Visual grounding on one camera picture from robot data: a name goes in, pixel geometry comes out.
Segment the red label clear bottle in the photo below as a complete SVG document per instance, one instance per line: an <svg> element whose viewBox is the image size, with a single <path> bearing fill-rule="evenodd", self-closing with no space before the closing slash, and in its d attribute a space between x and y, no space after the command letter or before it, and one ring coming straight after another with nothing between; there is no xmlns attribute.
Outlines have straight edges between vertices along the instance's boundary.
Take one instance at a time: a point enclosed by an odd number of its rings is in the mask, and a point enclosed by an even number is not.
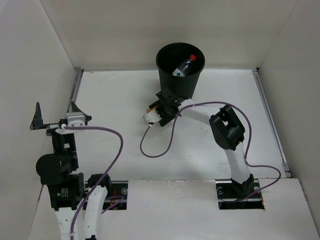
<svg viewBox="0 0 320 240"><path fill-rule="evenodd" d="M189 56L187 60L180 63L176 69L172 72L172 75L175 77L185 77L190 72L194 62L196 61L197 57L193 54Z"/></svg>

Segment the small orange juice bottle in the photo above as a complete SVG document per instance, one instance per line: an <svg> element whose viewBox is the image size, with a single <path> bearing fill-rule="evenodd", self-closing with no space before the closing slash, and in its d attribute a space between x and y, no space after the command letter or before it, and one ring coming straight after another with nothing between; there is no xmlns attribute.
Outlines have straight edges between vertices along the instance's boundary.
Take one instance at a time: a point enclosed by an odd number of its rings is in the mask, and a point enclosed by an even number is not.
<svg viewBox="0 0 320 240"><path fill-rule="evenodd" d="M156 105L156 106L154 106L154 107L152 107L152 108L148 108L148 109L146 110L146 112L147 112L147 113L152 112L152 111L155 110L157 107L158 107L158 106Z"/></svg>

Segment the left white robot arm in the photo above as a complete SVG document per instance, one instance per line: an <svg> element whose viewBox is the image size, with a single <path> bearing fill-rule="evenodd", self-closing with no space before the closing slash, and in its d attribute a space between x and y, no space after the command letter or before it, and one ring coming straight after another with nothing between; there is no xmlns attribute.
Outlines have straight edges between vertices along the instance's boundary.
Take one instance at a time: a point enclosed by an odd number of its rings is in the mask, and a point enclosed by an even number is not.
<svg viewBox="0 0 320 240"><path fill-rule="evenodd" d="M72 102L71 112L57 123L44 123L40 103L36 103L30 130L46 131L53 152L42 155L35 169L49 193L51 208L58 220L63 240L96 240L105 199L112 195L108 174L94 174L85 181L79 168L75 133L87 129L90 115Z"/></svg>

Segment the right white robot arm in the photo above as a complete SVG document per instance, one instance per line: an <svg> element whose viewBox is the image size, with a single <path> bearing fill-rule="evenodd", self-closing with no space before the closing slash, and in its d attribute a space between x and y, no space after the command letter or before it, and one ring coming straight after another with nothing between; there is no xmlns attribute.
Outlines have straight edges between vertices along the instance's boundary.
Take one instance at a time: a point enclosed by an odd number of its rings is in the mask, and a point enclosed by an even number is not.
<svg viewBox="0 0 320 240"><path fill-rule="evenodd" d="M149 106L144 119L149 125L165 126L178 117L190 118L210 126L216 144L221 147L231 170L232 192L238 198L253 189L254 177L245 160L245 127L228 103L217 102L223 107L209 103L195 103L190 98L175 96L168 88L156 94L158 100Z"/></svg>

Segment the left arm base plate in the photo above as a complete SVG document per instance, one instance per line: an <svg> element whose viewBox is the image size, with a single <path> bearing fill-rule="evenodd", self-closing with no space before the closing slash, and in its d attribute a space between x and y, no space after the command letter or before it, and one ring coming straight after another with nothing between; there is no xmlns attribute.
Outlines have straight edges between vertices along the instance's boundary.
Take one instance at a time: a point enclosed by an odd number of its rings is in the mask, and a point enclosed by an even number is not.
<svg viewBox="0 0 320 240"><path fill-rule="evenodd" d="M111 181L111 188L108 190L102 210L126 210L128 199L129 182Z"/></svg>

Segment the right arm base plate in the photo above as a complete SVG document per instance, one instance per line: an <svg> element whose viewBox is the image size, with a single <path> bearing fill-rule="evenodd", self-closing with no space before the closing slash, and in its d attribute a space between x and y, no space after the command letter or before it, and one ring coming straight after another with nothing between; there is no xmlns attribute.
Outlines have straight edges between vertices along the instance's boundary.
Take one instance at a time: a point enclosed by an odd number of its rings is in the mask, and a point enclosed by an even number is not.
<svg viewBox="0 0 320 240"><path fill-rule="evenodd" d="M258 179L255 179L249 192L244 194L236 193L231 180L219 180L215 182L218 208L220 210L264 210L265 204L261 192L254 193L260 189Z"/></svg>

